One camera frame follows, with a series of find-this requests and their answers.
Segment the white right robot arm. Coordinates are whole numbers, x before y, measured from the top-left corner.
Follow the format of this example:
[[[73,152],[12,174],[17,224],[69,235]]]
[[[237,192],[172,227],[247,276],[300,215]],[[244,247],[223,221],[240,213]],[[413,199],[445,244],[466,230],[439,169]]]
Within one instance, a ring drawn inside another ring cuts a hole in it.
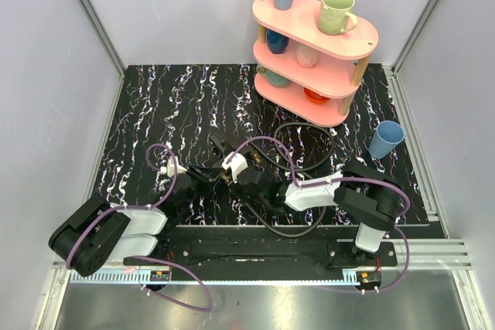
[[[327,177],[297,183],[271,181],[247,167],[234,175],[229,188],[243,202],[259,203],[273,213],[328,206],[343,209],[359,223],[351,256],[364,266],[377,259],[385,233],[394,229],[397,218],[411,205],[393,177],[358,161]]]

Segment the dark grey faucet mixer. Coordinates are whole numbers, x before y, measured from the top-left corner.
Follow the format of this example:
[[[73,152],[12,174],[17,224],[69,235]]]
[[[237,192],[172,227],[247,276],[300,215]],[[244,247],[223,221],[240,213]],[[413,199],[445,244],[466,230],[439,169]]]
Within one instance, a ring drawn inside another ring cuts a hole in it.
[[[251,144],[239,149],[244,140],[233,134],[214,128],[210,130],[207,138],[216,158],[209,160],[205,166],[186,166],[186,173],[202,182],[214,183],[221,178],[227,182],[236,181],[237,176],[248,167],[248,159],[257,164],[261,163],[260,151]]]

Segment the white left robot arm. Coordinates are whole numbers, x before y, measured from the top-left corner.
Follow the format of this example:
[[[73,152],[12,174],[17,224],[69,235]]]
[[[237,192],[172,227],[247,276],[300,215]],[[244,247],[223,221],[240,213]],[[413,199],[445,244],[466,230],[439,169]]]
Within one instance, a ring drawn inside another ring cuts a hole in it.
[[[163,262],[167,246],[159,240],[181,223],[190,204],[203,197],[224,170],[167,165],[159,172],[174,183],[157,206],[130,208],[91,196],[52,233],[49,248],[83,277],[109,261],[132,256],[151,265]]]

